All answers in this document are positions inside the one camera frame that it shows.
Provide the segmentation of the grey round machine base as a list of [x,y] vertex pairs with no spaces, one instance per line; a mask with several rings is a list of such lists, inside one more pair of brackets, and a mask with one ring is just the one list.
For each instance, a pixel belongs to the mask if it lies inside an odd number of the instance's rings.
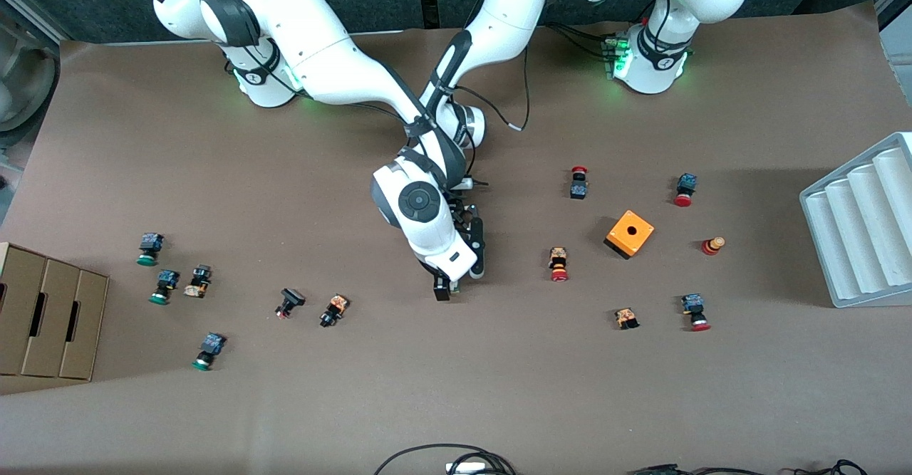
[[0,11],[0,137],[35,117],[51,93],[57,65],[42,41]]

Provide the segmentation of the white ribbed plastic tray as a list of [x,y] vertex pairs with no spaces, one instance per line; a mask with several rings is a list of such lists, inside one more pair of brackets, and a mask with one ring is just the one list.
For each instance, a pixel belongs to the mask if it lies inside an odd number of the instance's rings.
[[835,308],[912,307],[912,131],[864,150],[799,200]]

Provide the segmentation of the orange button enclosure box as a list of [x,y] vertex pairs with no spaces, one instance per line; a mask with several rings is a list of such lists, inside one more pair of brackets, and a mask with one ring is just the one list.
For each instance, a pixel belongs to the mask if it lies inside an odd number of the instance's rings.
[[626,210],[603,238],[603,244],[622,259],[629,260],[642,250],[655,231],[655,226],[641,216]]

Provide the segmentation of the brown cardboard divider box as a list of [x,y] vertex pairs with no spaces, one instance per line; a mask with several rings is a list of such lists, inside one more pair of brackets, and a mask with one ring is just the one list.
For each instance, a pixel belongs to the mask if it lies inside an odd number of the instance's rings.
[[0,396],[93,379],[110,279],[0,244]]

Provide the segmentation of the black square button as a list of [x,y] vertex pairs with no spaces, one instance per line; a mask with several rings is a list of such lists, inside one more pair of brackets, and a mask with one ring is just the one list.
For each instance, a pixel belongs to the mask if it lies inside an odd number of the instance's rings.
[[306,297],[293,288],[284,288],[281,294],[283,301],[276,309],[276,316],[279,319],[289,318],[293,309],[302,306],[306,302]]

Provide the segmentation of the green push button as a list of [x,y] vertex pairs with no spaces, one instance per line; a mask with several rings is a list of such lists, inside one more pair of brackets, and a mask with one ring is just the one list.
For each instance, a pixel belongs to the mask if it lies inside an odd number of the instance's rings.
[[192,367],[201,371],[211,370],[212,363],[221,354],[227,338],[221,333],[208,333],[201,344],[201,352],[192,362]]
[[140,255],[137,257],[137,264],[140,266],[153,267],[157,265],[157,258],[164,245],[164,236],[156,232],[147,232],[141,237],[139,250]]
[[150,294],[149,301],[158,306],[168,306],[170,294],[176,289],[180,281],[179,271],[161,270],[157,274],[157,285],[155,290]]

